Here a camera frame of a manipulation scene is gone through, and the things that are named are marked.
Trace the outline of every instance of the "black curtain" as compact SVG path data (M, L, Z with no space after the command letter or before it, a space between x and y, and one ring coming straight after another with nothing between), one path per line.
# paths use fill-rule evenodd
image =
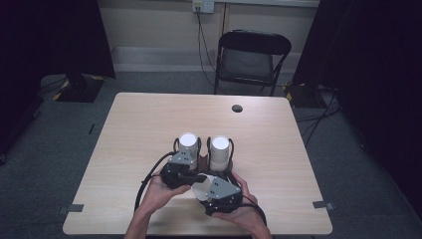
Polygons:
M69 71L115 78L97 1L0 1L0 153L23 128L41 80Z
M320 1L294 84L338 89L364 145L422 217L422 2L334 2Z

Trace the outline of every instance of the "cable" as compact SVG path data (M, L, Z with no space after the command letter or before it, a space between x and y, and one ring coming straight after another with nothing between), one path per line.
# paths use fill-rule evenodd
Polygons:
M197 16L197 18L198 18L198 26L199 26L199 29L198 29L198 50L199 50L199 61L201 62L201 68L202 68L202 72L204 73L204 76L205 76L205 78L207 79L207 81L208 81L208 83L214 88L215 86L214 86L214 84L209 80L209 78L208 78L208 76L207 76L207 74L206 74L206 72L205 72L205 69L204 69L204 64L203 64L203 62L202 62L202 55L201 55L201 33L202 33L202 38L203 38L203 41L204 41L204 45L205 45L205 51L206 51L206 53L207 53L207 58L208 58L208 61L209 61L209 63L210 63L210 66L211 66L211 68L214 70L214 72L216 73L216 70L215 70L215 68L213 67L213 65L212 65L212 63L211 63L211 60L210 60L210 58L209 58L209 54L208 54L208 48L207 48L207 44L206 44L206 41L205 41L205 37L204 37L204 31L202 30L202 23L201 23L201 17L200 17L200 12L199 12L199 8L198 7L196 7L196 16ZM217 89L218 90L220 90L220 92L222 92L223 94L225 94L225 95L229 95L229 94L227 94L225 91L223 91L220 87L217 87Z
M61 82L61 81L65 80L65 79L66 79L66 77L64 77L62 79L59 79L59 80L56 80L56 81L53 81L53 82L47 84L46 86L41 87L41 90L44 89L44 88L46 88L46 87L48 87L48 86L50 86L50 85L53 85L53 84L55 84L57 82Z
M331 113L327 113L325 114L323 117L324 118L328 118L331 117L333 115L335 115L336 113L338 113L341 110L341 107L338 106L334 111L332 111ZM318 120L320 117L306 117L306 118L301 118L301 119L297 119L296 122L303 122L303 121L311 121L311 120Z
M140 198L142 196L143 190L145 190L146 185L148 184L149 180L153 176L152 173L154 173L157 166L161 163L162 160L164 160L166 157L170 155L174 155L175 151L167 152L164 154L158 161L155 163L155 165L152 167L152 169L149 171L149 173L146 175L145 179L143 179L142 183L140 184L139 190L137 191L136 200L134 202L134 211L139 207Z
M266 215L264 213L264 210L260 206L258 206L257 204L255 204L254 202L252 202L252 203L253 204L242 203L242 204L235 204L235 205L218 205L218 207L221 207L221 208L252 207L255 210L257 210L258 214L260 214L261 218L263 219L264 224L267 226L267 217L266 217Z
M332 94L331 100L329 101L329 104L328 104L328 106L326 107L326 110L325 110L325 111L323 112L323 114L319 117L319 119L318 119L316 122L314 122L314 123L313 123L315 126L314 126L313 130L311 131L310 136L308 137L307 142L305 143L305 147L308 147L308 143L310 143L311 137L313 136L313 134L314 134L315 130L317 129L317 125L320 123L320 121L321 121L322 119L324 119L324 118L325 118L326 112L329 110L329 108L330 108L330 107L331 107L331 105L332 105L332 102L333 102L333 100L334 100L334 96L335 96L335 94Z
M56 89L58 89L60 86L62 86L62 85L65 83L66 79L67 79L67 78L66 78L66 77L64 77L64 78L62 78L62 79L60 79L60 80L56 80L56 81L54 81L54 82L52 82L52 83L47 84L46 86L43 86L43 87L41 88L41 90L42 90L42 89L44 89L44 88L46 88L46 87L48 87L48 86L50 86L50 85L52 85L52 84L56 84L57 82L62 82L61 84L59 84L58 86L56 86L56 87L54 87L54 88L52 88L52 89L50 89L50 90L47 90L47 91L44 91L44 92L42 92L42 93L37 94L37 96L38 96L38 97L40 97L40 96L42 96L42 95L45 95L46 93L50 93L50 92L52 92L52 91L55 91Z
M224 13L223 13L223 27L221 28L221 35L223 36L226 26L226 12L227 12L227 3L224 3Z

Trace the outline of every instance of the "black folding chair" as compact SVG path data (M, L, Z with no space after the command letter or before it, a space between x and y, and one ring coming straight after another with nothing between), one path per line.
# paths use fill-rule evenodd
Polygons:
M291 48L291 42L278 34L247 30L223 34L218 43L214 95L219 82L223 81L262 86L261 90L272 87L272 96L283 61ZM281 59L274 68L275 56Z

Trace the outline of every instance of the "chair backrest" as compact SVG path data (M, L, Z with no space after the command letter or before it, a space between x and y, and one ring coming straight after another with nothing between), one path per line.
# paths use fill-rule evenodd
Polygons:
M282 35L247 30L233 30L221 36L218 55L222 49L286 56L292 49L291 42Z

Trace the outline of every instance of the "wall socket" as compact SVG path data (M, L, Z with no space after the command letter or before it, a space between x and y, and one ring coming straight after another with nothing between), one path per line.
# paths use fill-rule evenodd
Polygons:
M192 11L196 13L214 13L214 2L212 1L192 1Z

